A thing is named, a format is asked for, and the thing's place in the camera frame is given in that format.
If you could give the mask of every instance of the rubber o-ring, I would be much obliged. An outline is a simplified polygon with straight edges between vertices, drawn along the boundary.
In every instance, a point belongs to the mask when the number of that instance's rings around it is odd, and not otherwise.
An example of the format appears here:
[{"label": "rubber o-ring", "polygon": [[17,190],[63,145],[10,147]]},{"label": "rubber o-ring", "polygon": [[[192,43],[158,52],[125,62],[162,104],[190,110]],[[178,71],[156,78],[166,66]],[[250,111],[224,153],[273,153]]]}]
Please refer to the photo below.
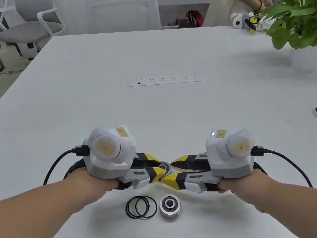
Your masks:
[{"label": "rubber o-ring", "polygon": [[[143,214],[142,215],[142,217],[141,218],[144,218],[144,219],[150,219],[150,218],[152,218],[153,216],[155,216],[155,214],[158,212],[158,204],[157,204],[157,202],[154,200],[154,198],[152,198],[152,197],[150,197],[150,196],[142,196],[144,199],[150,199],[150,200],[152,200],[153,201],[153,203],[155,204],[155,211],[154,211],[154,213],[152,214],[152,215],[150,215],[150,216],[146,216],[147,215],[147,213],[146,214]],[[141,216],[141,214],[139,213],[139,211],[138,211],[138,209],[137,209],[137,204],[138,204],[138,201],[140,200],[141,198],[139,198],[138,200],[137,200],[137,202],[135,203],[135,211],[136,211],[136,213],[139,215],[139,216]]]},{"label": "rubber o-ring", "polygon": [[[139,201],[140,199],[142,199],[142,200],[145,202],[145,204],[146,204],[146,210],[145,210],[145,212],[144,212],[143,214],[140,214],[139,212],[137,212],[137,213],[138,213],[138,216],[137,216],[137,215],[134,215],[134,214],[130,211],[130,203],[131,203],[134,199],[138,199],[138,201]],[[149,201],[148,201],[146,198],[144,198],[143,196],[135,196],[135,197],[132,197],[132,198],[127,202],[127,204],[125,205],[125,212],[126,212],[126,214],[128,215],[128,217],[130,217],[130,218],[132,218],[132,219],[140,219],[140,218],[146,216],[147,213],[149,212],[149,209],[150,209]]]}]

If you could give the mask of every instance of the white pot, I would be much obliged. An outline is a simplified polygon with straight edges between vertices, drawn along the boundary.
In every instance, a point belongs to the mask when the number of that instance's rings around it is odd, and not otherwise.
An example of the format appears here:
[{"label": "white pot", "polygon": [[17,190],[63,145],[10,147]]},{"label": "white pot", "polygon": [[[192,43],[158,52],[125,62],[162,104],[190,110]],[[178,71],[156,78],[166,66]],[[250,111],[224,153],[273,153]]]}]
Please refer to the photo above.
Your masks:
[{"label": "white pot", "polygon": [[317,71],[317,47],[292,50],[291,66],[306,72]]}]

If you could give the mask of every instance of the red bag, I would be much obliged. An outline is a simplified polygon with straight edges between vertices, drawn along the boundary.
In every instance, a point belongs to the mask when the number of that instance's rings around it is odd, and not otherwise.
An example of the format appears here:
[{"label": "red bag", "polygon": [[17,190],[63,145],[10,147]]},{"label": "red bag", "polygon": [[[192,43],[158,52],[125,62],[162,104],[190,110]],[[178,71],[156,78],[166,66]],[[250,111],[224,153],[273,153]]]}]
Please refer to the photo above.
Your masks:
[{"label": "red bag", "polygon": [[190,21],[192,27],[203,26],[204,18],[198,11],[190,10],[186,13],[186,17]]}]

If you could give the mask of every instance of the forearm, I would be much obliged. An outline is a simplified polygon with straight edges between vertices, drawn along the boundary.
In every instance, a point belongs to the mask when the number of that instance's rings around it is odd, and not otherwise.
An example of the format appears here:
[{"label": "forearm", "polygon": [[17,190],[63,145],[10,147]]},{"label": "forearm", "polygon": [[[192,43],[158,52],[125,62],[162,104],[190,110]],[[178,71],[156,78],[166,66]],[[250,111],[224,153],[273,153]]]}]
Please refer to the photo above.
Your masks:
[{"label": "forearm", "polygon": [[251,7],[253,10],[257,10],[261,7],[261,2],[259,0],[242,0],[246,5]]},{"label": "forearm", "polygon": [[35,188],[0,201],[0,237],[52,238],[82,207],[65,180]]},{"label": "forearm", "polygon": [[300,238],[317,237],[317,189],[276,183],[266,201],[259,204]]}]

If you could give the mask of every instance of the floor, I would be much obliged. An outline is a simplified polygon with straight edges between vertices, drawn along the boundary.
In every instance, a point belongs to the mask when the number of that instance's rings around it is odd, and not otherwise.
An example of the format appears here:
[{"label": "floor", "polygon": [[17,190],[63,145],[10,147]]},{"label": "floor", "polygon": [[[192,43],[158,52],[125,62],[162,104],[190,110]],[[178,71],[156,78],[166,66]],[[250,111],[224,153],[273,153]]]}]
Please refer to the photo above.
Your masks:
[{"label": "floor", "polygon": [[16,81],[20,73],[1,74],[0,73],[0,98],[5,94],[9,87]]}]

